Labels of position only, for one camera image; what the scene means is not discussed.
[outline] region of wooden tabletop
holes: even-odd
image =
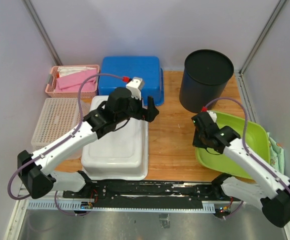
[[[149,124],[149,166],[148,180],[166,181],[206,181],[210,182],[220,172],[206,168],[195,158],[192,146],[194,125],[191,117],[195,114],[187,111],[180,103],[179,93],[183,72],[164,72],[164,104],[157,107],[159,115]],[[222,93],[241,101],[237,82],[233,76]],[[236,103],[221,100],[214,110],[243,117],[244,113]],[[82,169],[80,159],[67,160],[55,170],[76,172]]]

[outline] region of green plastic bowl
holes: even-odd
[[[230,126],[243,137],[243,129],[245,120],[241,117],[233,116],[219,111],[213,111],[217,114],[217,125],[221,129],[224,126]],[[268,164],[270,163],[270,144],[269,138],[265,129],[255,122],[248,121],[246,142],[261,158]],[[227,156],[213,155],[218,154],[211,148],[207,149],[208,153],[203,148],[195,148],[196,159],[203,166],[222,173],[231,174],[233,176],[252,179],[251,176],[241,168],[237,163]]]

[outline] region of white plastic container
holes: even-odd
[[[94,110],[108,96],[95,96],[90,110]],[[86,145],[81,157],[83,171],[92,180],[122,179],[139,181],[148,174],[149,124],[131,118],[122,129],[110,132]]]
[[[90,105],[81,102],[83,115],[89,113]],[[31,139],[33,151],[51,144],[80,122],[80,111],[77,98],[46,98],[44,106]],[[67,160],[79,159],[82,149]]]

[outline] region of white plastic basket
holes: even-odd
[[[82,100],[80,102],[85,116],[90,110],[90,105]],[[33,151],[46,147],[66,134],[79,123],[80,117],[77,98],[47,98],[30,142]],[[81,156],[82,149],[67,160],[78,159]]]

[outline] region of black cable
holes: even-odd
[[[119,128],[115,129],[113,132],[116,132],[116,131],[118,131],[118,130],[122,129],[123,127],[125,127],[125,126],[126,126],[128,123],[129,123],[129,121],[130,121],[130,118],[129,118],[129,119],[127,119],[127,121],[124,123],[124,125],[123,125],[123,126],[120,126]]]
[[[207,148],[205,148],[206,152],[208,152],[209,154],[212,154],[212,155],[221,155],[220,153],[219,154],[216,154],[216,153],[211,153],[210,151],[207,150]]]

